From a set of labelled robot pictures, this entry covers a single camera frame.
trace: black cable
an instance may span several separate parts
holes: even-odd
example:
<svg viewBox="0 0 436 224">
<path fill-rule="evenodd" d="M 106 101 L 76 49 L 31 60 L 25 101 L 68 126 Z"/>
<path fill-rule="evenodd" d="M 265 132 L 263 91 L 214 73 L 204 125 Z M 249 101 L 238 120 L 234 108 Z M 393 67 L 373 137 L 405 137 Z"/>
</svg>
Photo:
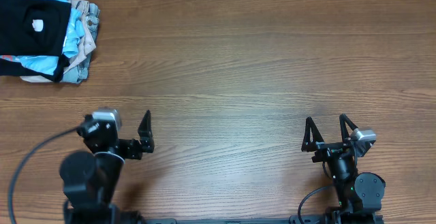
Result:
<svg viewBox="0 0 436 224">
<path fill-rule="evenodd" d="M 327 173 L 326 162 L 325 161 L 322 162 L 322 169 L 324 170 L 324 174 L 327 176 L 327 178 L 332 179 L 330 177 L 330 175 Z"/>
<path fill-rule="evenodd" d="M 298 206 L 298 212 L 297 212 L 298 213 L 298 219 L 300 220 L 301 224 L 305 224 L 305 222 L 303 221 L 303 219 L 301 217 L 301 208 L 302 208 L 302 205 L 306 202 L 306 200 L 308 200 L 315 193 L 319 193 L 320 191 L 326 190 L 327 188 L 332 187 L 332 186 L 333 185 L 328 185 L 328 186 L 325 186 L 325 187 L 318 188 L 318 189 L 314 190 L 313 192 L 309 193 L 308 195 L 306 195 L 306 197 L 301 200 L 301 203 Z"/>
<path fill-rule="evenodd" d="M 30 159 L 30 157 L 36 153 L 38 149 L 45 146 L 47 143 L 53 141 L 54 139 L 60 138 L 66 134 L 69 134 L 71 132 L 75 132 L 77 127 L 73 129 L 69 129 L 67 131 L 64 131 L 62 133 L 59 133 L 57 135 L 52 136 L 51 138 L 48 138 L 47 140 L 44 140 L 43 142 L 39 143 L 36 147 L 34 147 L 27 155 L 22 159 L 18 167 L 16 168 L 14 175 L 12 176 L 11 183 L 9 185 L 9 191 L 7 192 L 7 210 L 9 211 L 9 218 L 11 219 L 12 224 L 16 224 L 15 220 L 15 214 L 14 214 L 14 206 L 12 203 L 12 197 L 14 196 L 14 189 L 16 181 L 18 180 L 18 175 L 20 174 L 21 170 L 25 166 L 26 162 Z"/>
<path fill-rule="evenodd" d="M 356 145 L 352 142 L 352 148 L 354 151 L 354 170 L 357 170 L 357 151 L 356 151 Z"/>
<path fill-rule="evenodd" d="M 68 204 L 69 200 L 67 199 L 63 202 L 63 219 L 65 220 L 65 224 L 70 224 L 72 219 L 72 214 L 68 215 Z"/>
</svg>

